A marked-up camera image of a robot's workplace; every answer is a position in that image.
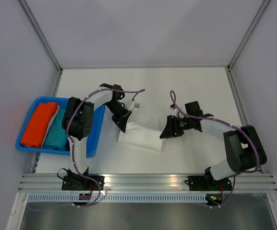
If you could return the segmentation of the white t-shirt with robot print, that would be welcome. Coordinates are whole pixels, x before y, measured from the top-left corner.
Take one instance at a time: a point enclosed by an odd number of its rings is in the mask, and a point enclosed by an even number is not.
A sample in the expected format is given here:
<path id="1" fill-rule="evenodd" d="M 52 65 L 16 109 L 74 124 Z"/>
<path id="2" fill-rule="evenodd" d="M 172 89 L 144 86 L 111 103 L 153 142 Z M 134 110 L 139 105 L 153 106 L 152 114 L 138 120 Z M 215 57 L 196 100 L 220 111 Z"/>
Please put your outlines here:
<path id="1" fill-rule="evenodd" d="M 161 152 L 163 139 L 160 138 L 160 135 L 161 131 L 159 130 L 128 122 L 126 131 L 119 133 L 118 142 Z"/>

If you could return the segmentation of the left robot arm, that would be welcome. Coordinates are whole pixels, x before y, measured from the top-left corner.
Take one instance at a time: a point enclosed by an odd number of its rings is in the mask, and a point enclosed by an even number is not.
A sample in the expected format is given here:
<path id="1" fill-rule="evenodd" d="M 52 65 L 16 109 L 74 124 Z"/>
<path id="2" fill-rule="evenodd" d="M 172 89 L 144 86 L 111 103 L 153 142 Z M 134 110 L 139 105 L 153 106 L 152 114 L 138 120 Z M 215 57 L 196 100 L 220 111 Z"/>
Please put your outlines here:
<path id="1" fill-rule="evenodd" d="M 102 84 L 83 99 L 69 98 L 64 113 L 62 128 L 65 130 L 70 148 L 70 171 L 76 175 L 73 185 L 80 190 L 89 186 L 88 165 L 86 162 L 87 139 L 93 128 L 94 111 L 105 105 L 112 113 L 112 121 L 121 132 L 126 131 L 126 125 L 131 110 L 120 100 L 126 91 L 120 85 Z"/>

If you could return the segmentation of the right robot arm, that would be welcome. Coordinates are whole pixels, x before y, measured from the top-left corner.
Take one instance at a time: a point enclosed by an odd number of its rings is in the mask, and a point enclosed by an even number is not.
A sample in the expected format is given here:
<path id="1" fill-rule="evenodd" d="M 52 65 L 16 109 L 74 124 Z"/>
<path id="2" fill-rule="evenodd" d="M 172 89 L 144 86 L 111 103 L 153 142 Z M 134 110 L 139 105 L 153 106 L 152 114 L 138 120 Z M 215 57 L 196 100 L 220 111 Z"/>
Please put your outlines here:
<path id="1" fill-rule="evenodd" d="M 212 114 L 203 113 L 197 101 L 185 104 L 185 108 L 183 113 L 174 104 L 170 105 L 175 115 L 167 116 L 160 138 L 181 137 L 184 131 L 194 129 L 224 142 L 225 159 L 207 168 L 203 175 L 208 189 L 215 189 L 223 179 L 259 169 L 266 163 L 266 153 L 253 126 L 236 127 L 220 121 Z"/>

